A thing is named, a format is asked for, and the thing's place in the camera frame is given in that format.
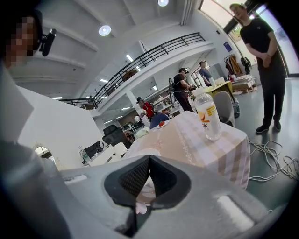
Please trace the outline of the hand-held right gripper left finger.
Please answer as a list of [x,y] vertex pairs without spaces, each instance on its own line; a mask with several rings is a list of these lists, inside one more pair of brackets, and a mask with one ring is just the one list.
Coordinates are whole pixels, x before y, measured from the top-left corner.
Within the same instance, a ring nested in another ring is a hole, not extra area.
[[136,198],[149,177],[150,157],[59,172],[59,208],[72,239],[148,239]]

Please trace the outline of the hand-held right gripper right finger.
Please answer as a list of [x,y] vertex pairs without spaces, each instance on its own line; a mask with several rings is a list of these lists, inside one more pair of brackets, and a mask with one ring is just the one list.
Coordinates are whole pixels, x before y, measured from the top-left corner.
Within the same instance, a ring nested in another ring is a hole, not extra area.
[[152,159],[183,171],[191,185],[178,180],[188,193],[172,208],[152,210],[141,239],[259,239],[269,229],[267,208],[242,187],[207,169]]

